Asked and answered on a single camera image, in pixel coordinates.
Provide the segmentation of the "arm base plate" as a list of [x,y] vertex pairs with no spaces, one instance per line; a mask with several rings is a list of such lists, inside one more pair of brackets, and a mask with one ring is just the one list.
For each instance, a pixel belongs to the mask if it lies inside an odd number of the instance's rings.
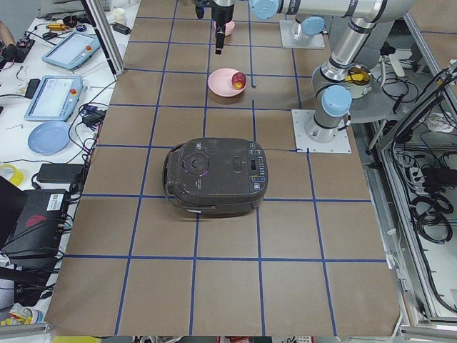
[[311,16],[303,21],[280,20],[282,47],[292,49],[324,49],[324,20]]
[[350,154],[351,145],[346,123],[340,120],[332,129],[320,127],[314,120],[315,110],[292,109],[296,151],[317,154]]

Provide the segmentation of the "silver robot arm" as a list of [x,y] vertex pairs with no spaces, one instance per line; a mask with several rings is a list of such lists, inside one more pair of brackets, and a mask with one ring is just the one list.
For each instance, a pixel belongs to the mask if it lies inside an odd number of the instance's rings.
[[316,110],[305,124],[307,137],[318,143],[329,143],[338,132],[342,118],[348,113],[352,99],[343,82],[356,55],[373,28],[406,14],[413,1],[250,1],[257,19],[267,20],[276,14],[306,14],[348,18],[342,37],[333,47],[327,62],[312,76]]

